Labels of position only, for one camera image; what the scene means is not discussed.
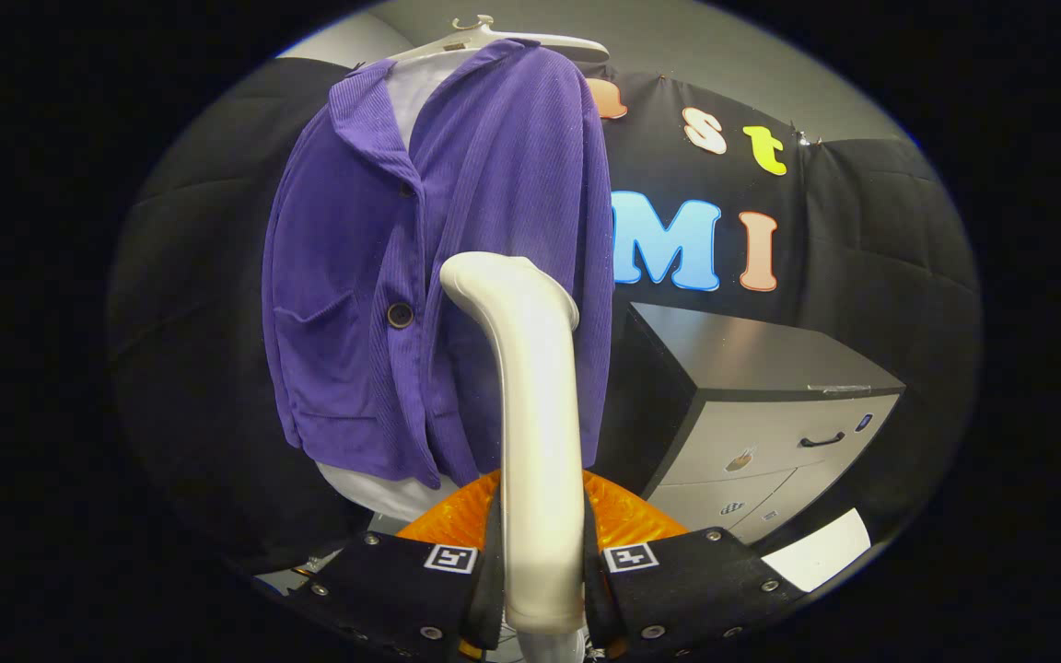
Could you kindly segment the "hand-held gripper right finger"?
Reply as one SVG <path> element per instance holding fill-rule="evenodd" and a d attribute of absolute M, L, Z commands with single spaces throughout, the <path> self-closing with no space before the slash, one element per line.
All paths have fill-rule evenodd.
<path fill-rule="evenodd" d="M 790 576 L 720 526 L 690 531 L 592 471 L 584 490 L 587 634 L 607 662 L 717 650 L 807 600 Z"/>

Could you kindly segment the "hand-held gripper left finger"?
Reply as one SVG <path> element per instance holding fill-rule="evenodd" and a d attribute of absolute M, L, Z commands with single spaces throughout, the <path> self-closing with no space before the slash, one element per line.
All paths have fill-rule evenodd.
<path fill-rule="evenodd" d="M 490 471 L 400 533 L 359 534 L 290 591 L 290 608 L 363 662 L 484 662 L 504 622 L 498 486 Z"/>

